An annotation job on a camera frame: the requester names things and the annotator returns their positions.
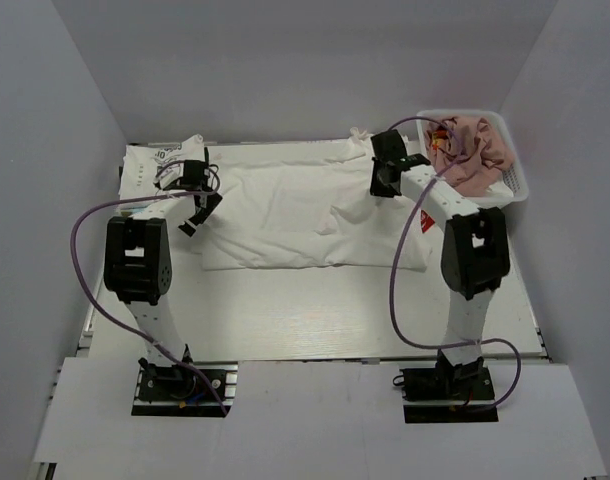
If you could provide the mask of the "white red print t-shirt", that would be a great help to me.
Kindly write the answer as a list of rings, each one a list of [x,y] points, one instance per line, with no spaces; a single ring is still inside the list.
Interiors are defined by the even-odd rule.
[[[191,252],[204,270],[391,265],[413,207],[370,194],[370,135],[230,146],[216,163],[221,203]]]

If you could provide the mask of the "pink t-shirt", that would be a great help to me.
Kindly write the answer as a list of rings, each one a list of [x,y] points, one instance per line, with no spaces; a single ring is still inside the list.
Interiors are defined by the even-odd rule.
[[[423,128],[427,158],[435,170],[454,163],[444,178],[466,197],[511,195],[510,190],[496,189],[516,160],[498,129],[482,116],[452,115],[438,121]]]

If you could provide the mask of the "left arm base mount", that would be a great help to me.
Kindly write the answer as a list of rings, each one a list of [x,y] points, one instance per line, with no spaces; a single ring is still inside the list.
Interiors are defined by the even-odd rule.
[[[132,402],[132,416],[225,418],[229,413],[238,378],[237,364],[197,365],[209,386],[198,376],[181,373],[179,367],[144,367],[141,362]]]

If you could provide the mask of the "plain white t-shirt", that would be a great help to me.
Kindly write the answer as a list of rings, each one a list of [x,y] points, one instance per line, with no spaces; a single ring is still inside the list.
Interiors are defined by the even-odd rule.
[[[486,189],[485,196],[488,198],[512,198],[514,193],[502,180],[499,180]]]

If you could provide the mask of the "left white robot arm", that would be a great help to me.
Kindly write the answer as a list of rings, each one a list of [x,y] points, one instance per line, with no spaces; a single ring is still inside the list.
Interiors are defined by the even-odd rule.
[[[115,215],[107,224],[104,284],[133,316],[145,336],[145,367],[167,368],[162,387],[184,399],[196,374],[177,364],[191,353],[176,328],[167,294],[173,279],[171,230],[191,237],[221,203],[218,167],[208,160],[175,161],[156,175],[162,191],[136,200],[136,211]]]

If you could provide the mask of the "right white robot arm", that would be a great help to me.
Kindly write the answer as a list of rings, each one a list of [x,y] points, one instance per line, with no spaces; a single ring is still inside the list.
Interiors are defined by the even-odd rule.
[[[506,220],[497,207],[482,208],[441,178],[430,161],[409,155],[395,129],[371,138],[374,152],[370,193],[402,196],[414,202],[394,254],[389,282],[389,313],[397,336],[407,345],[437,352],[436,384],[446,397],[469,391],[482,370],[481,345],[487,310],[510,270]],[[423,345],[404,336],[395,310],[395,281],[411,223],[426,212],[442,231],[440,270],[450,290],[448,323],[438,345]]]

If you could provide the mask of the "folded white cartoon t-shirt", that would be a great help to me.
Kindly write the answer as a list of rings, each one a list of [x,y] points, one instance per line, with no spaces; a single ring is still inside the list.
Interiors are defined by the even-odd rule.
[[[182,190],[163,191],[154,184],[154,176],[162,165],[175,160],[205,161],[205,144],[200,134],[172,146],[138,146],[129,145],[123,158],[120,174],[119,198],[133,199],[155,196],[154,200],[145,200],[115,208],[117,214],[128,216],[146,209],[158,200],[170,200]]]

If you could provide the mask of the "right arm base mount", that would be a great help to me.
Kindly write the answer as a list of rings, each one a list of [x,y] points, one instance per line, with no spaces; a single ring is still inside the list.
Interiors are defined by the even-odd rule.
[[[450,381],[438,366],[403,368],[392,379],[406,424],[495,423],[499,420],[489,369]]]

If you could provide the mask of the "white plastic basket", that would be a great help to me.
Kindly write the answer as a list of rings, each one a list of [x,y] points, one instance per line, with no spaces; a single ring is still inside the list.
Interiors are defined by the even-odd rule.
[[[522,202],[528,198],[529,188],[521,165],[520,157],[517,153],[507,124],[499,113],[489,110],[448,108],[421,110],[417,113],[417,115],[436,120],[453,116],[485,118],[500,134],[505,146],[508,147],[509,150],[514,154],[515,160],[513,164],[507,170],[502,172],[502,177],[500,178],[500,180],[502,180],[509,188],[512,189],[514,196],[512,198],[488,198],[484,195],[483,197],[471,197],[471,200],[477,202],[484,208],[493,206],[504,208],[510,203]]]

